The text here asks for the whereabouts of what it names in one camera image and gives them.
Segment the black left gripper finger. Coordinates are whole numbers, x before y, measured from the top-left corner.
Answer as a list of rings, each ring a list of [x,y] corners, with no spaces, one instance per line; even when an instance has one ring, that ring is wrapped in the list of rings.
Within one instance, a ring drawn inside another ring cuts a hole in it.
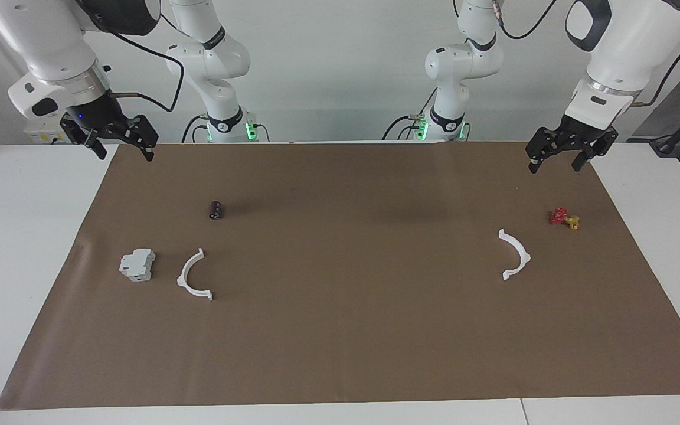
[[[556,156],[564,150],[560,136],[561,131],[540,127],[526,145],[525,151],[529,157],[528,169],[532,174],[539,172],[542,163]]]
[[[605,156],[618,136],[619,133],[616,129],[607,129],[598,135],[595,134],[594,137],[580,138],[578,140],[578,154],[572,162],[572,169],[575,172],[580,172],[592,159]]]

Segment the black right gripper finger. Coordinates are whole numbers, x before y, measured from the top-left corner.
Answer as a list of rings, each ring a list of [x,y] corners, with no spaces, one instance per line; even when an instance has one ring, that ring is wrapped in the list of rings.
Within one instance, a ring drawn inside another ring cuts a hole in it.
[[[64,115],[60,118],[60,128],[73,145],[83,145],[101,161],[106,159],[106,148],[98,140],[96,131],[90,130],[86,133],[70,115]]]
[[[158,138],[156,130],[143,114],[127,120],[127,143],[138,148],[148,162],[153,161]]]

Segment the white half-ring pipe clamp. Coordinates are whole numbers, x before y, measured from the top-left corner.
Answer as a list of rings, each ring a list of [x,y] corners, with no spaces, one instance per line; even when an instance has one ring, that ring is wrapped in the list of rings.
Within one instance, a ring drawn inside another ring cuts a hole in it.
[[[215,293],[211,292],[210,290],[197,290],[191,287],[191,285],[189,285],[189,283],[187,282],[187,277],[194,264],[198,263],[198,261],[204,258],[205,258],[204,250],[199,247],[197,252],[194,255],[192,255],[189,259],[187,259],[186,263],[184,263],[184,265],[182,266],[181,272],[178,275],[176,282],[178,287],[183,288],[184,290],[187,291],[187,293],[191,294],[192,296],[204,298],[211,302],[215,299]]]
[[[503,240],[504,242],[507,242],[507,244],[513,246],[513,248],[517,251],[519,256],[519,264],[516,268],[505,269],[502,272],[502,280],[504,280],[504,282],[507,282],[507,280],[509,280],[512,276],[515,276],[516,274],[520,273],[526,267],[527,263],[531,261],[531,254],[529,254],[529,252],[520,242],[520,240],[518,240],[513,235],[508,234],[503,228],[499,229],[498,238],[500,240]]]

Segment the white power box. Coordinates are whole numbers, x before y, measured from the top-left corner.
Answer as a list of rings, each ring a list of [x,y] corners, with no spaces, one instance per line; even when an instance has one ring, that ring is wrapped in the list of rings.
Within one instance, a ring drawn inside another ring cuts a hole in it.
[[[43,143],[43,145],[71,145],[72,142],[67,137],[64,129],[56,122],[30,121],[24,127],[24,134],[32,143]]]

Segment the red handwheel brass valve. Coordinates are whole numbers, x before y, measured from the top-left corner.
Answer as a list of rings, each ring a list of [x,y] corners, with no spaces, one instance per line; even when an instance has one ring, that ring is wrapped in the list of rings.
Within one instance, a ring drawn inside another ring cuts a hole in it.
[[[570,215],[566,208],[558,207],[550,214],[550,223],[553,225],[564,225],[569,229],[578,230],[580,217]]]

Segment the grey circuit breaker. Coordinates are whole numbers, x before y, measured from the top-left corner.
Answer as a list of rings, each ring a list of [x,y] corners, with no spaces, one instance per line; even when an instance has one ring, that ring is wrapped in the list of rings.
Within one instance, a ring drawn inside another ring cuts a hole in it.
[[[132,253],[122,256],[119,272],[131,282],[148,282],[155,259],[156,254],[151,249],[134,249]]]

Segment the brown table mat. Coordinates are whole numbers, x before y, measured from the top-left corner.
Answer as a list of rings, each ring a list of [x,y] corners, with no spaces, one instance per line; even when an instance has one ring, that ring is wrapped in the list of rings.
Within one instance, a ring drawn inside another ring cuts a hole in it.
[[[510,142],[122,145],[0,409],[680,394],[680,317],[574,157],[532,174]],[[500,228],[531,254],[507,282]],[[176,282],[199,247],[187,282],[211,302]],[[131,282],[140,248],[151,280]]]

